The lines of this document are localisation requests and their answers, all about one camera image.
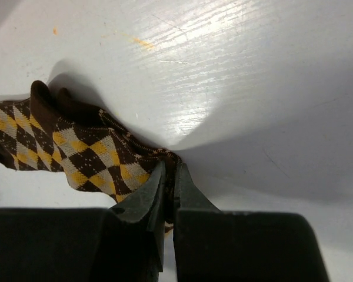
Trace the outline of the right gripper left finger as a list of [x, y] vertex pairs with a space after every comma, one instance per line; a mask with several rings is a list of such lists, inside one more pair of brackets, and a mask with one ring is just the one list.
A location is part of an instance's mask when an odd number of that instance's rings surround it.
[[140, 188], [111, 210], [123, 227], [142, 237], [136, 250], [143, 249], [150, 258], [151, 270], [160, 273], [164, 266], [164, 196], [166, 168], [159, 162]]

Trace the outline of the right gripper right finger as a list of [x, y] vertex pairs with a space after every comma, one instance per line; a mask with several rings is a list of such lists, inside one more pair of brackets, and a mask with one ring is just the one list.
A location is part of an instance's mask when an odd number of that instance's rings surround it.
[[188, 166], [182, 164], [175, 177], [174, 250], [178, 281], [198, 281], [207, 272], [203, 269], [211, 254], [209, 216], [219, 209], [196, 187]]

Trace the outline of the brown yellow argyle sock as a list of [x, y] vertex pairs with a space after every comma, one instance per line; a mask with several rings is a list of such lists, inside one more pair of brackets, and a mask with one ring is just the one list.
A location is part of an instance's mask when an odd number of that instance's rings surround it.
[[53, 96], [43, 82], [29, 98], [0, 101], [0, 163], [14, 170], [62, 172], [82, 192], [123, 201], [164, 162], [165, 231], [173, 229], [175, 174], [181, 158], [140, 142], [102, 108], [75, 100], [65, 88]]

